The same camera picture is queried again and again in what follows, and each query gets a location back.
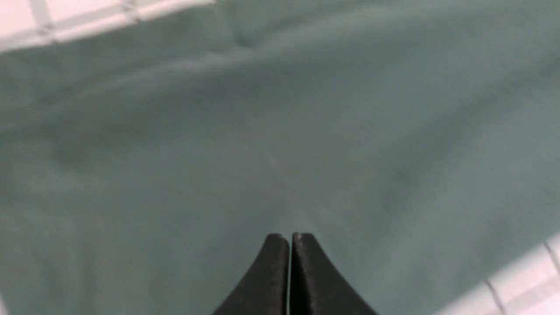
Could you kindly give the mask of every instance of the green towel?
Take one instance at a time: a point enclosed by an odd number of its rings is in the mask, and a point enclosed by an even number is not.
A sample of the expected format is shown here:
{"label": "green towel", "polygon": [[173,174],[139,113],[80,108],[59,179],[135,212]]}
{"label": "green towel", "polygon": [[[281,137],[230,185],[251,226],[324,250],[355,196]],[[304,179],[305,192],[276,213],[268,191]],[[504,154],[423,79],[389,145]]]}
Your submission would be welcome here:
{"label": "green towel", "polygon": [[429,315],[559,230],[558,0],[224,0],[0,55],[11,315],[210,314],[294,231]]}

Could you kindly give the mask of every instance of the white tile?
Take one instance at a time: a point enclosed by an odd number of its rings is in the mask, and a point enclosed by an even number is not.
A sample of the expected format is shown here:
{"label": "white tile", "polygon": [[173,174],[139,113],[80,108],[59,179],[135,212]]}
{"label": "white tile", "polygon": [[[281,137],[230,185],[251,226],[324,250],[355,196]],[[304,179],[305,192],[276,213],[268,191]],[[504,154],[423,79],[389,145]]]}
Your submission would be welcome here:
{"label": "white tile", "polygon": [[111,31],[130,24],[131,21],[124,15],[117,15],[84,24],[82,26],[73,27],[68,30],[57,31],[54,37],[60,41],[67,41]]}
{"label": "white tile", "polygon": [[556,276],[550,255],[540,246],[490,280],[500,299],[507,303]]}
{"label": "white tile", "polygon": [[552,295],[540,303],[524,309],[522,311],[513,311],[516,315],[558,315],[560,314],[560,292]]}
{"label": "white tile", "polygon": [[29,3],[24,0],[0,0],[0,38],[28,29],[36,29]]}
{"label": "white tile", "polygon": [[118,0],[46,0],[46,2],[50,16],[55,23],[119,4]]}
{"label": "white tile", "polygon": [[0,46],[0,50],[23,49],[23,48],[34,47],[34,46],[43,46],[47,44],[49,44],[49,42],[46,40],[46,38],[37,35],[18,41],[12,41],[8,43],[6,47]]}
{"label": "white tile", "polygon": [[498,308],[492,294],[485,285],[481,285],[438,312],[437,315],[490,314],[493,311],[498,311]]}
{"label": "white tile", "polygon": [[205,4],[213,3],[213,0],[166,0],[153,2],[153,0],[138,1],[138,13],[140,18],[149,20],[157,18],[175,11],[180,11],[188,7],[202,6]]}

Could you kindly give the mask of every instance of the teal fabric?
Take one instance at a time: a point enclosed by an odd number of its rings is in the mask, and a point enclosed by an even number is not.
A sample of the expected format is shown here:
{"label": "teal fabric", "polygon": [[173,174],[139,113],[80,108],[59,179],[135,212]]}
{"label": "teal fabric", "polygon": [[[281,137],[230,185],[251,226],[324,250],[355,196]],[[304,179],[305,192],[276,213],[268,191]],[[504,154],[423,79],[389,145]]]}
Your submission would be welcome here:
{"label": "teal fabric", "polygon": [[0,55],[12,315],[210,314],[314,233],[382,315],[560,230],[558,0],[226,0]]}

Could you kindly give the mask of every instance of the tiled floor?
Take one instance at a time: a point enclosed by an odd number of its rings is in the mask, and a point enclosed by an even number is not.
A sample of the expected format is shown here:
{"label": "tiled floor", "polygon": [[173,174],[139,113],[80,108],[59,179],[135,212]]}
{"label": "tiled floor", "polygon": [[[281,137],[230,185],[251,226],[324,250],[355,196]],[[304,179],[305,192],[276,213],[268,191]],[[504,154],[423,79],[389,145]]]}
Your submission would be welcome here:
{"label": "tiled floor", "polygon": [[[0,51],[89,36],[212,0],[0,0]],[[560,314],[560,235],[437,315]],[[0,300],[0,315],[7,312]]]}

